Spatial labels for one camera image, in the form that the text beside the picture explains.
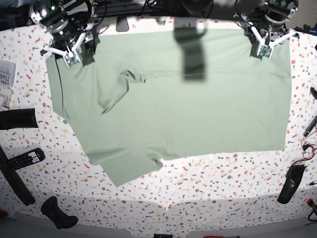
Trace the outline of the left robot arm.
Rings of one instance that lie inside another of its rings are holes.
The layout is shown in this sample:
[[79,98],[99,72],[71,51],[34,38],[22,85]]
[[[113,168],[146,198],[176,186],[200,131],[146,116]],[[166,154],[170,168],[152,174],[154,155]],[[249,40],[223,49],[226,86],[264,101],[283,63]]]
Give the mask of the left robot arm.
[[296,30],[286,26],[286,22],[298,10],[297,0],[265,0],[250,13],[240,12],[238,1],[234,6],[234,17],[240,18],[245,35],[252,43],[253,57],[270,59],[277,45],[283,44],[291,37],[300,37]]

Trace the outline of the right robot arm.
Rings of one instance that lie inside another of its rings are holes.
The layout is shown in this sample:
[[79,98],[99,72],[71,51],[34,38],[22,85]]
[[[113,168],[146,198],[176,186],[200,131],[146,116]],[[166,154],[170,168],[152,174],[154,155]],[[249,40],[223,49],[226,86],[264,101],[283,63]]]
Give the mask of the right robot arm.
[[71,67],[83,61],[83,53],[89,56],[96,53],[97,24],[91,21],[91,2],[84,3],[87,10],[76,13],[68,13],[62,0],[37,0],[30,6],[29,16],[33,23],[52,36],[50,43],[40,51],[41,55],[54,54]]

